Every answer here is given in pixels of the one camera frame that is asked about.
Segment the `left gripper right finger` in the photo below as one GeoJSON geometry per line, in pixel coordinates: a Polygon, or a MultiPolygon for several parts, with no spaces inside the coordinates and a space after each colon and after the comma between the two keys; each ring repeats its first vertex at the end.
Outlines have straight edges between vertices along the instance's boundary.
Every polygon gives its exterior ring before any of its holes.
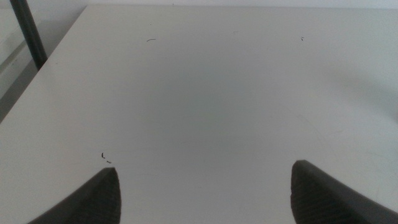
{"type": "Polygon", "coordinates": [[[292,166],[290,206],[296,223],[397,224],[397,212],[365,197],[306,160],[292,166]]]}

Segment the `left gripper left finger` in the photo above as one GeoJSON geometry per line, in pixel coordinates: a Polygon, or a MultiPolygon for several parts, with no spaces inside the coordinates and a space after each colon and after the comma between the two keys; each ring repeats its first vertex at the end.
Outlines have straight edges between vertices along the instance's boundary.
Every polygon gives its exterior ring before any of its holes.
{"type": "Polygon", "coordinates": [[[118,173],[99,171],[61,202],[30,221],[31,224],[119,224],[121,190],[118,173]]]}

